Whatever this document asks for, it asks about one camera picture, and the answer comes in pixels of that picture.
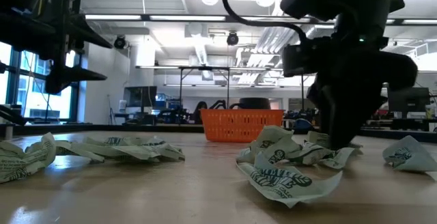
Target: cable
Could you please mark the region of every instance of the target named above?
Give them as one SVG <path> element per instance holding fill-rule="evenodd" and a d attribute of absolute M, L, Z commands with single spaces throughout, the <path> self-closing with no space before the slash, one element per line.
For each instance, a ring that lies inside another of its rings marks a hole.
<path fill-rule="evenodd" d="M 152 103 L 152 99 L 150 98 L 150 86 L 147 87 L 147 92 L 149 93 L 150 115 L 151 115 L 152 114 L 153 103 Z"/>
<path fill-rule="evenodd" d="M 145 0 L 143 0 L 143 14 L 145 14 Z"/>
<path fill-rule="evenodd" d="M 29 66 L 29 59 L 27 59 L 27 56 L 26 56 L 26 54 L 25 54 L 25 59 L 26 59 L 26 62 L 27 62 L 27 65 Z M 36 81 L 35 81 L 35 76 L 33 75 L 33 72 L 32 72 L 32 67 L 30 66 L 30 68 L 29 68 L 29 80 L 30 80 L 30 77 L 32 77 L 33 78 L 33 84 L 36 84 L 36 87 L 38 88 L 38 90 L 40 91 L 40 93 L 41 93 L 41 95 L 42 95 L 42 98 L 44 99 L 44 101 L 46 101 L 46 104 L 48 105 L 48 107 L 49 107 L 49 109 L 52 111 L 53 109 L 52 109 L 52 107 L 50 106 L 50 104 L 48 103 L 48 100 L 46 99 L 46 96 L 44 96 L 44 94 L 43 94 L 43 92 L 42 92 L 42 88 L 38 85 L 38 83 L 36 83 Z M 29 86 L 30 86 L 30 82 L 29 82 L 29 85 L 27 86 L 27 91 L 26 91 L 26 102 L 25 102 L 25 106 L 24 106 L 24 111 L 26 112 L 26 105 L 27 105 L 27 94 L 29 93 Z M 59 117 L 56 117 L 56 120 L 57 120 L 57 122 L 58 123 L 61 123 L 61 120 L 59 120 Z"/>
<path fill-rule="evenodd" d="M 284 23 L 284 22 L 259 22 L 259 21 L 249 21 L 241 16 L 238 16 L 229 5 L 228 0 L 222 0 L 223 6 L 225 7 L 226 12 L 237 22 L 242 23 L 244 25 L 248 26 L 255 26 L 255 27 L 286 27 L 289 29 L 293 29 L 299 36 L 300 42 L 306 42 L 308 40 L 307 35 L 305 32 L 297 25 L 292 23 Z"/>
<path fill-rule="evenodd" d="M 29 59 L 27 58 L 27 54 L 25 54 L 25 59 L 26 59 L 26 63 L 29 66 L 29 82 L 27 83 L 27 90 L 26 90 L 26 96 L 25 96 L 25 105 L 24 105 L 24 109 L 23 109 L 23 117 L 24 114 L 26 113 L 26 105 L 27 105 L 27 94 L 29 93 L 29 87 L 30 87 L 30 72 L 32 71 L 32 65 L 29 64 Z"/>

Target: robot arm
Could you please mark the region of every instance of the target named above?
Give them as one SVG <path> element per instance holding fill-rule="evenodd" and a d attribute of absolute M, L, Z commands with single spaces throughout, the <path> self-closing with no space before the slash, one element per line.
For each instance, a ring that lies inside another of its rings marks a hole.
<path fill-rule="evenodd" d="M 240 23 L 296 30 L 301 43 L 283 49 L 284 76 L 316 73 L 307 97 L 320 110 L 321 131 L 330 135 L 332 149 L 348 146 L 380 107 L 383 83 L 391 89 L 414 85 L 417 66 L 411 58 L 380 51 L 388 43 L 383 36 L 388 15 L 402 9 L 403 0 L 282 0 L 281 9 L 291 17 L 336 19 L 330 37 L 314 39 L 283 23 L 248 23 L 239 19 L 227 0 L 223 5 Z"/>

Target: workbench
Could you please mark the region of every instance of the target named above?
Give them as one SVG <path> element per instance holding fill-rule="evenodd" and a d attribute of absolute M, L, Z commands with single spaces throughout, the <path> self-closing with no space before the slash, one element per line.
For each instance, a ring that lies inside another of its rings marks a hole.
<path fill-rule="evenodd" d="M 395 142 L 357 137 L 364 155 L 353 158 L 340 185 L 312 204 L 292 209 L 257 192 L 236 167 L 243 143 L 212 143 L 201 133 L 78 132 L 56 139 L 81 141 L 158 135 L 182 148 L 185 162 L 89 164 L 57 156 L 47 169 L 0 185 L 0 223 L 435 223 L 437 183 L 429 176 L 393 171 L 382 151 Z M 299 143 L 304 135 L 294 136 Z M 20 146 L 40 136 L 15 140 Z M 437 146 L 424 144 L 437 155 Z M 299 167 L 311 177 L 335 171 Z"/>

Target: black cable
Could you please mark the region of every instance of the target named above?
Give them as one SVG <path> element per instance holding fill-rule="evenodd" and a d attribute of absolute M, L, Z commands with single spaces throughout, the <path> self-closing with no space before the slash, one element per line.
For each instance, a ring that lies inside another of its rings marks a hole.
<path fill-rule="evenodd" d="M 223 6 L 225 7 L 226 12 L 237 22 L 242 23 L 244 25 L 248 26 L 255 26 L 255 27 L 286 27 L 289 29 L 293 29 L 296 31 L 296 33 L 299 35 L 300 42 L 305 42 L 308 40 L 307 35 L 305 32 L 298 26 L 292 23 L 284 23 L 284 22 L 260 22 L 260 21 L 249 21 L 241 16 L 238 16 L 229 5 L 228 0 L 222 0 Z"/>

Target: camera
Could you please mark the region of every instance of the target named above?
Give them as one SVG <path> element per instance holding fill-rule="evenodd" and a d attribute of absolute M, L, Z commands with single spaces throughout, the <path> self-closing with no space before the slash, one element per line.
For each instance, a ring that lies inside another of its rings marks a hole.
<path fill-rule="evenodd" d="M 229 46 L 237 45 L 238 44 L 237 32 L 235 32 L 235 31 L 229 32 L 229 36 L 227 36 L 226 42 Z"/>
<path fill-rule="evenodd" d="M 126 36 L 117 36 L 114 41 L 114 47 L 116 49 L 126 49 L 130 46 L 129 41 L 126 40 Z"/>

